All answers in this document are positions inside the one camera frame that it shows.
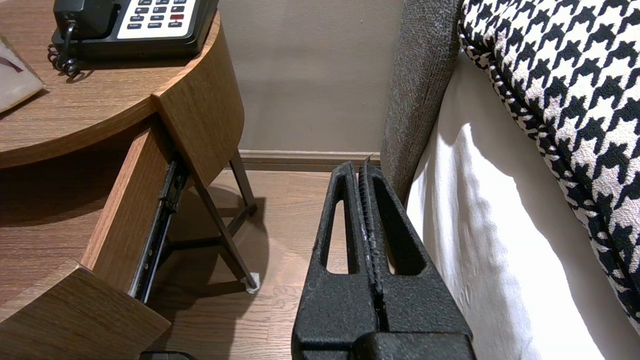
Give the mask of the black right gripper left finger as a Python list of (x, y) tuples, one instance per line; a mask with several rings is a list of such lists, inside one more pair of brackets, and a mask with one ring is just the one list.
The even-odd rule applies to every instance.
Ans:
[[(345, 274), (327, 269), (339, 202), (345, 221)], [(378, 330), (378, 315), (358, 178), (350, 161), (331, 174), (311, 252), (291, 334), (291, 358), (352, 360), (357, 340)]]

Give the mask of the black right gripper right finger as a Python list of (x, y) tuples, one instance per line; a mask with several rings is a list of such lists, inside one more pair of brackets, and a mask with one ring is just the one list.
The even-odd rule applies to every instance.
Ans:
[(366, 263), (379, 327), (390, 333), (471, 330), (382, 171), (359, 168)]

